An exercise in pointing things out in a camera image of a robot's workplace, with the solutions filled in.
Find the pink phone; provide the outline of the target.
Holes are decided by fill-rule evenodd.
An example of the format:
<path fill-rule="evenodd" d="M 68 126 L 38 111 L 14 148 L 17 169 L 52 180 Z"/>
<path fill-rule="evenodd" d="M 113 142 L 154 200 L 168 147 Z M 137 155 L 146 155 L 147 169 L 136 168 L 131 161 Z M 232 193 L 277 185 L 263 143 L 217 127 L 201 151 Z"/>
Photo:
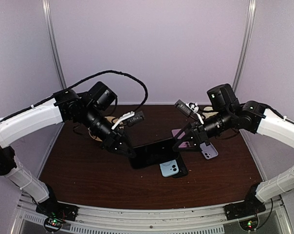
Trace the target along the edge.
<path fill-rule="evenodd" d="M 181 130 L 181 129 L 173 129 L 173 130 L 171 130 L 172 136 L 175 137 L 176 134 L 177 134 L 180 130 Z M 184 135 L 185 135 L 185 133 L 182 132 L 182 133 L 178 136 L 178 138 L 176 139 L 176 141 L 180 140 Z M 192 147 L 192 146 L 191 146 L 191 144 L 190 144 L 189 141 L 183 141 L 183 142 L 179 145 L 179 148 L 180 148 L 180 149 L 181 149 L 181 148 L 186 148 L 186 149 L 188 149 L 188 148 L 191 148 L 191 147 Z"/>

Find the lavender phone case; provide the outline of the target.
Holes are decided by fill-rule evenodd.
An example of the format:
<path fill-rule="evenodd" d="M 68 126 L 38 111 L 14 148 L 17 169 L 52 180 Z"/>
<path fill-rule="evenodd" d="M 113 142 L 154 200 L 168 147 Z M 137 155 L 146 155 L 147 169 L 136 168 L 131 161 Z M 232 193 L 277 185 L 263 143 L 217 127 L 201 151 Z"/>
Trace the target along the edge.
<path fill-rule="evenodd" d="M 213 159 L 219 155 L 218 151 L 216 150 L 216 148 L 214 147 L 212 143 L 210 143 L 209 145 L 202 143 L 200 145 L 200 148 L 202 150 L 202 155 L 204 156 L 206 160 Z"/>

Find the black cased phone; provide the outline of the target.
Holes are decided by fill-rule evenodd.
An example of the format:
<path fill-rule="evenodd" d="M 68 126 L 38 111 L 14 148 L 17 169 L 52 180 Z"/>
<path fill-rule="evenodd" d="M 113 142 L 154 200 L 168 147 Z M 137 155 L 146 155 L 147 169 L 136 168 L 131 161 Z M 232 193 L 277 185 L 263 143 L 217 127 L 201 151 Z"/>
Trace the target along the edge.
<path fill-rule="evenodd" d="M 180 153 L 173 151 L 174 144 L 175 140 L 171 137 L 134 147 L 136 157 L 129 158 L 129 163 L 133 169 L 138 170 L 175 160 L 180 156 Z"/>

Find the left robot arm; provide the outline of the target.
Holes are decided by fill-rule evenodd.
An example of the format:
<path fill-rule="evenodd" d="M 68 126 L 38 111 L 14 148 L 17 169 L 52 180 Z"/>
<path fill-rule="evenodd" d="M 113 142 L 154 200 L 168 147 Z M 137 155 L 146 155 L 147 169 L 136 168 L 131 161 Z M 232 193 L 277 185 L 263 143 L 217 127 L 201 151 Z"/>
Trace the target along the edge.
<path fill-rule="evenodd" d="M 59 91 L 13 117 L 0 119 L 0 176 L 8 178 L 28 193 L 37 207 L 50 216 L 59 215 L 61 205 L 52 188 L 35 178 L 23 166 L 11 144 L 50 125 L 73 120 L 100 138 L 102 149 L 134 158 L 136 154 L 127 134 L 101 113 L 116 98 L 117 95 L 99 81 L 87 92 L 77 94 L 74 90 Z"/>

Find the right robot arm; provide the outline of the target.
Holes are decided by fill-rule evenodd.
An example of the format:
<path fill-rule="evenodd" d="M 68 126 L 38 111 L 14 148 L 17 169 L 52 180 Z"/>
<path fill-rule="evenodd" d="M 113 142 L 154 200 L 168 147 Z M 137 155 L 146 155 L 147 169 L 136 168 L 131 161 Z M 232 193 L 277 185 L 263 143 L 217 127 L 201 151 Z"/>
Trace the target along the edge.
<path fill-rule="evenodd" d="M 276 139 L 294 148 L 294 122 L 282 116 L 271 106 L 248 101 L 240 103 L 230 84 L 221 84 L 207 91 L 215 114 L 206 120 L 201 118 L 188 123 L 175 136 L 173 151 L 200 151 L 200 145 L 210 144 L 210 138 L 228 129 L 244 129 L 253 134 Z M 181 148 L 183 142 L 188 148 Z M 251 215 L 263 203 L 294 189 L 294 166 L 274 178 L 253 185 L 241 204 L 241 211 Z"/>

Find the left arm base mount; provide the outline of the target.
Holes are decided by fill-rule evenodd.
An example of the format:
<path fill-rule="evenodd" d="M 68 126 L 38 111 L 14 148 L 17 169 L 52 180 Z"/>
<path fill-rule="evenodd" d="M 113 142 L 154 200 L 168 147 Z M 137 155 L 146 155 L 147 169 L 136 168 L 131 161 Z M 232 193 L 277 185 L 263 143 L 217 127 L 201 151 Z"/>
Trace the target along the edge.
<path fill-rule="evenodd" d="M 32 198 L 32 202 L 36 205 L 36 212 L 43 214 L 46 219 L 43 227 L 48 233 L 54 234 L 60 231 L 66 221 L 75 221 L 77 217 L 78 207 L 71 204 L 58 202 L 51 186 L 46 185 L 49 197 L 47 200 L 38 203 Z"/>

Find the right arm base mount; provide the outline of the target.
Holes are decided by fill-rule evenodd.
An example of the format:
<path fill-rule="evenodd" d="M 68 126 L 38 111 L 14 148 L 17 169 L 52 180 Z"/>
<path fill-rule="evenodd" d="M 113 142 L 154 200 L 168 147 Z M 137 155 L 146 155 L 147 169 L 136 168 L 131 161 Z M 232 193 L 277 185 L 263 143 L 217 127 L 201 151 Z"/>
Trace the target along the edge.
<path fill-rule="evenodd" d="M 227 220 L 242 219 L 247 216 L 254 216 L 253 218 L 239 221 L 240 227 L 249 233 L 256 232 L 266 224 L 272 214 L 274 207 L 273 200 L 271 199 L 271 208 L 269 214 L 266 220 L 261 222 L 259 220 L 258 214 L 266 211 L 266 207 L 264 202 L 261 202 L 256 198 L 256 189 L 258 185 L 259 183 L 256 183 L 250 187 L 245 196 L 245 199 L 242 202 L 230 203 L 224 206 L 224 212 Z"/>

